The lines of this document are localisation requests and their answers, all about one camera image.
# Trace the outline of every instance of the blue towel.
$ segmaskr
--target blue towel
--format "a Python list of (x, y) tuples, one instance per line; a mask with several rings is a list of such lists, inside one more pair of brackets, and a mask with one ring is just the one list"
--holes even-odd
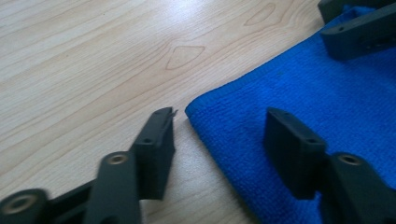
[[(352, 8), (330, 25), (361, 14)], [(328, 143), (370, 162), (396, 188), (396, 49), (339, 62), (319, 34), (186, 108), (219, 168), (262, 222), (320, 223), (314, 201), (297, 201), (265, 156), (266, 108), (294, 114)]]

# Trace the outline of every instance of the black plastic arm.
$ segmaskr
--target black plastic arm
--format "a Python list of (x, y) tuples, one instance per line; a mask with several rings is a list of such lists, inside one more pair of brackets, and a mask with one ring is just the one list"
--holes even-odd
[(325, 142), (291, 113), (267, 109), (265, 152), (297, 199), (321, 193), (325, 224), (396, 223), (396, 193), (363, 158), (328, 156)]
[(102, 159), (97, 178), (49, 200), (43, 189), (0, 202), (1, 224), (141, 223), (140, 199), (163, 198), (175, 153), (171, 107), (155, 111), (128, 151)]
[(322, 0), (318, 8), (327, 23), (346, 5), (377, 10), (320, 32), (332, 58), (349, 60), (396, 47), (396, 0)]

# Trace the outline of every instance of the light wood surface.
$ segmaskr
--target light wood surface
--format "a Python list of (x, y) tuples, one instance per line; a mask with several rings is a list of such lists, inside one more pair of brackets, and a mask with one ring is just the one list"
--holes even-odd
[(254, 223), (184, 114), (322, 25), (307, 0), (0, 1), (0, 200), (59, 196), (172, 106), (177, 153), (147, 223)]

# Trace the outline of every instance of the metal ring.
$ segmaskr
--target metal ring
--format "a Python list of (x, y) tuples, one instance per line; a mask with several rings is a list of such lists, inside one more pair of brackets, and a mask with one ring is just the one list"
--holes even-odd
[(338, 160), (349, 165), (361, 165), (361, 160), (359, 160), (358, 158), (352, 155), (347, 155), (347, 154), (339, 155)]
[(117, 155), (114, 155), (114, 156), (108, 158), (107, 163), (110, 165), (117, 165), (117, 164), (121, 164), (127, 160), (128, 160), (127, 156), (122, 155), (122, 154), (117, 154)]
[(12, 199), (3, 207), (5, 215), (16, 214), (28, 209), (37, 201), (37, 196), (34, 194), (25, 194)]

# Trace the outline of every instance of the circular hole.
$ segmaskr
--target circular hole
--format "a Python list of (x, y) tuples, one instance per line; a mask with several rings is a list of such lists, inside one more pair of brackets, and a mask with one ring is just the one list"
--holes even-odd
[(100, 224), (117, 224), (120, 222), (120, 219), (116, 216), (106, 217), (103, 219)]
[(31, 207), (36, 200), (37, 196), (35, 196), (34, 194), (18, 196), (12, 199), (3, 207), (3, 213), (6, 215), (11, 215), (22, 212)]
[(347, 163), (349, 165), (360, 165), (361, 160), (358, 158), (351, 156), (351, 155), (341, 155), (338, 157), (340, 161), (343, 161), (344, 163)]
[(116, 164), (121, 164), (121, 163), (125, 162), (126, 160), (128, 160), (128, 157), (120, 154), (120, 155), (115, 155), (115, 156), (110, 157), (107, 160), (107, 162), (109, 164), (116, 165)]
[(313, 138), (306, 139), (306, 141), (309, 142), (309, 143), (316, 143), (317, 142), (317, 140), (315, 140)]

